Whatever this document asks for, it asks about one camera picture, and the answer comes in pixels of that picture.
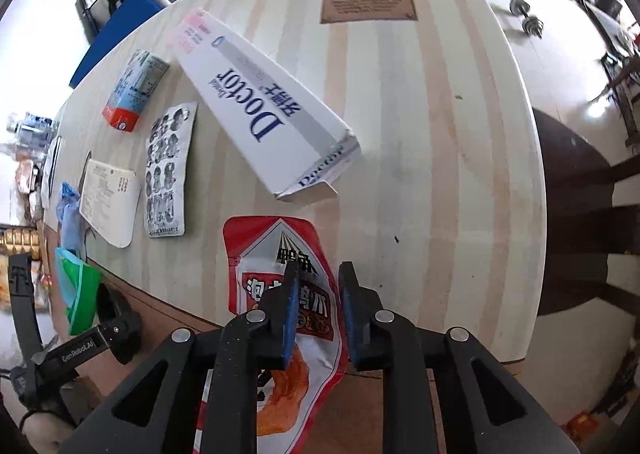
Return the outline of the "brown label patch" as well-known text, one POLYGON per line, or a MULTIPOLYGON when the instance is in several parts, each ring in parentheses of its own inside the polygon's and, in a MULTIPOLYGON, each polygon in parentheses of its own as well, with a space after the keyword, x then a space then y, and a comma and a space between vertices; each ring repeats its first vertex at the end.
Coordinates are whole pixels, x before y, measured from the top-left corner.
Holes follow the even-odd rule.
POLYGON ((322 24, 356 21, 416 21, 413 0, 322 0, 322 24))

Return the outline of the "white printed paper card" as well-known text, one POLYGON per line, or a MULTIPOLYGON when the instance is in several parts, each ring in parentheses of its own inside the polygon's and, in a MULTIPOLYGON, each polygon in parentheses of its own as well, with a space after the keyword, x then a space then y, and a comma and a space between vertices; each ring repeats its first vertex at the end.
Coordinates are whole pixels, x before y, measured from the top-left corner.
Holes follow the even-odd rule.
POLYGON ((79 212, 109 245, 126 248, 134 233, 140 190, 134 171, 89 159, 79 212))

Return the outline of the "red white snack bag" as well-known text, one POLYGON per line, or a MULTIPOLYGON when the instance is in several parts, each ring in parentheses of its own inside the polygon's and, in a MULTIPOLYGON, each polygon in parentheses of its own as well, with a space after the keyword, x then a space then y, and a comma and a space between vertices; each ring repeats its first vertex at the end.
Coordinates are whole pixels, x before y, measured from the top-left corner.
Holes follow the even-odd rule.
POLYGON ((232 320, 220 331, 201 420, 202 453, 295 453, 346 365, 337 281, 307 220, 236 216, 222 229, 232 320), (293 356, 285 370, 258 366, 259 310, 299 264, 299 308, 293 356))

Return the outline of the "blue folder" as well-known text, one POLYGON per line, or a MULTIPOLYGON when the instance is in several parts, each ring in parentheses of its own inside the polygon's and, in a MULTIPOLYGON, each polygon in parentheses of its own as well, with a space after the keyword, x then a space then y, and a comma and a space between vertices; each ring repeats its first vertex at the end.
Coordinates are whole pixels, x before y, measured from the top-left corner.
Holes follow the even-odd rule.
POLYGON ((84 77, 125 37, 161 10, 162 7, 154 0, 124 0, 82 57, 70 79, 70 87, 77 87, 84 77))

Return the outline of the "white Doctor toothpaste box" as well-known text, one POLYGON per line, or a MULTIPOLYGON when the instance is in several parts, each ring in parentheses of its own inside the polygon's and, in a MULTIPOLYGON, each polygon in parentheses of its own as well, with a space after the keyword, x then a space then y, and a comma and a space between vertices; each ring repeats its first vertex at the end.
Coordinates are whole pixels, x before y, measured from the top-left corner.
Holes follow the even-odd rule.
POLYGON ((352 129, 294 76, 208 12, 172 31, 181 69, 265 188, 278 200, 333 199, 361 154, 352 129))

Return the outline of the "cat pattern table mat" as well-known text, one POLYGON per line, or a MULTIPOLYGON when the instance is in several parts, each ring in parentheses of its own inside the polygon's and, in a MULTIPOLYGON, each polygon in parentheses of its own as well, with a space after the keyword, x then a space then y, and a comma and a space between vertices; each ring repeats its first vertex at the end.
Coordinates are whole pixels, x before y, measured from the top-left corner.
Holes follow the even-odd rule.
POLYGON ((293 453, 346 366, 386 453, 566 437, 504 364, 546 248, 532 107, 485 0, 178 0, 65 102, 53 182, 173 331, 65 453, 293 453))

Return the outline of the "silver pill blister pack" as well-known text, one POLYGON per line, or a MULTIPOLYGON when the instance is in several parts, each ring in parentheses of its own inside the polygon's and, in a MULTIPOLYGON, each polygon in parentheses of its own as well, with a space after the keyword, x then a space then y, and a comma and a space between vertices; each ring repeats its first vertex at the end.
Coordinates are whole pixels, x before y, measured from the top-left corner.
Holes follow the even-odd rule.
POLYGON ((145 144, 144 226, 149 237, 181 237, 186 226, 186 163, 198 103, 169 108, 154 122, 145 144))

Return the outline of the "blue green rice bag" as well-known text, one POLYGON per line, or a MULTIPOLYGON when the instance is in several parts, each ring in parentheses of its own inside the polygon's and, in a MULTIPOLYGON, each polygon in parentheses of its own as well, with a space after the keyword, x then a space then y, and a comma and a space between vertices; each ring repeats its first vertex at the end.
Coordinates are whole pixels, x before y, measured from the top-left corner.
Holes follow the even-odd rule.
POLYGON ((101 272, 65 248, 54 253, 56 278, 65 304, 68 333, 77 336, 93 326, 101 272))

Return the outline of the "blue orange medicine box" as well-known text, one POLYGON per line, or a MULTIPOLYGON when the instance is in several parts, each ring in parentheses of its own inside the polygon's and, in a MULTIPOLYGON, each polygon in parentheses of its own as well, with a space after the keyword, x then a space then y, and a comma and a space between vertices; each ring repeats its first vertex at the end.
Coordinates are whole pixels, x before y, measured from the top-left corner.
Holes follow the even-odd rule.
POLYGON ((134 51, 102 110, 107 124, 131 133, 168 69, 169 63, 150 51, 134 51))

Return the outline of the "black dumbbell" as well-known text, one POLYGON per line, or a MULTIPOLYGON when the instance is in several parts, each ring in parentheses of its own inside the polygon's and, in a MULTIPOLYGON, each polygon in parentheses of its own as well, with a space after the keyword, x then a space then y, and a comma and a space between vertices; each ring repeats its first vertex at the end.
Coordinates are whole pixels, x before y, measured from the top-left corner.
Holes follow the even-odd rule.
POLYGON ((542 38, 544 22, 530 14, 530 5, 525 0, 510 0, 510 13, 521 18, 521 27, 525 34, 542 38))

